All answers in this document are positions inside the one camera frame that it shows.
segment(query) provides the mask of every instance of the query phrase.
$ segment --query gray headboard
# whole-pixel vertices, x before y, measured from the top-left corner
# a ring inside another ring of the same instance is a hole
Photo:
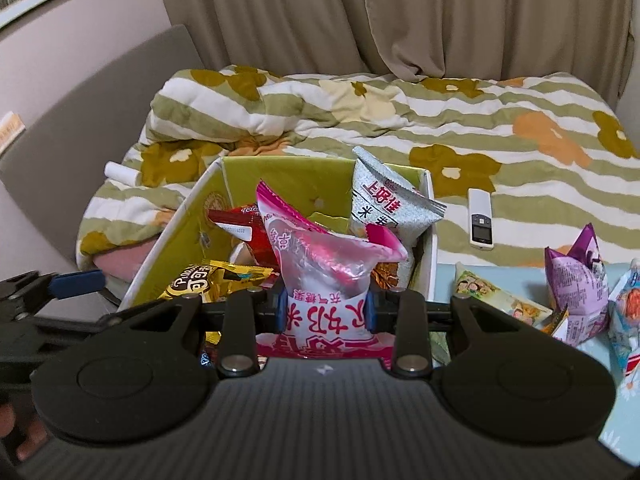
[[[77,86],[0,158],[0,180],[27,218],[73,260],[78,225],[104,181],[136,142],[149,103],[183,68],[202,68],[183,25],[170,28]]]

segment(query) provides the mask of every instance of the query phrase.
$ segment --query comforter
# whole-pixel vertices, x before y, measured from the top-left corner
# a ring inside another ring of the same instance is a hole
[[[353,158],[356,145],[431,171],[448,206],[440,262],[542,266],[544,247],[564,251],[587,222],[608,262],[640,254],[640,155],[603,99],[569,74],[409,83],[231,66],[178,72],[158,92],[122,161],[140,185],[107,179],[96,192],[78,265],[156,236],[218,156]],[[470,188],[492,194],[489,252],[468,243]]]

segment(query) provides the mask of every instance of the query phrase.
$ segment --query curtain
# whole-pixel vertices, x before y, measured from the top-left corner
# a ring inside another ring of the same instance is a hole
[[[164,0],[210,68],[508,79],[569,72],[615,106],[632,0]]]

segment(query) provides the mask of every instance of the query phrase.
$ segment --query metal screw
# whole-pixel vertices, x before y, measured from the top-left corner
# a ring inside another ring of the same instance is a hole
[[[237,373],[249,370],[254,365],[254,362],[246,355],[235,354],[226,356],[220,364],[225,370]]]
[[[405,372],[421,372],[429,367],[429,361],[426,357],[416,354],[403,355],[398,358],[396,364]]]

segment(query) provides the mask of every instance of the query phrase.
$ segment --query snack wrapper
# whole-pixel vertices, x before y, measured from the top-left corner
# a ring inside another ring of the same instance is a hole
[[[609,339],[625,378],[640,363],[640,259],[622,275],[609,296]]]
[[[245,242],[259,266],[277,270],[278,263],[257,204],[249,204],[229,211],[209,209],[207,219]]]
[[[552,314],[552,310],[535,301],[524,300],[510,294],[493,283],[480,278],[460,263],[456,263],[456,290],[460,294],[469,294],[511,317],[519,319],[536,328]]]
[[[552,336],[558,341],[566,341],[566,334],[569,329],[569,308],[556,309],[549,317],[548,323],[540,331]]]
[[[209,334],[216,334],[217,341],[215,343],[210,341]],[[215,362],[218,357],[218,343],[220,342],[220,332],[207,332],[207,337],[203,341],[200,347],[200,366],[205,368],[214,368]],[[267,364],[267,358],[264,356],[258,356],[258,366],[260,370]]]
[[[224,298],[236,290],[260,285],[271,275],[268,267],[237,266],[205,261],[187,267],[172,281],[160,298],[170,300],[183,294],[200,294],[203,303]]]
[[[374,276],[381,288],[407,288],[414,268],[418,238],[429,226],[444,218],[446,206],[425,197],[401,175],[386,167],[367,150],[357,146],[353,170],[351,232],[364,235],[366,224],[388,227],[404,245],[407,256],[395,266],[386,266]]]
[[[545,271],[554,309],[568,307],[565,343],[577,346],[606,329],[609,285],[591,224],[566,256],[545,249]]]
[[[364,303],[378,262],[397,262],[406,250],[384,226],[368,225],[369,240],[337,235],[305,219],[261,182],[258,208],[286,289],[283,334],[258,336],[264,356],[390,359],[393,336],[365,327]]]

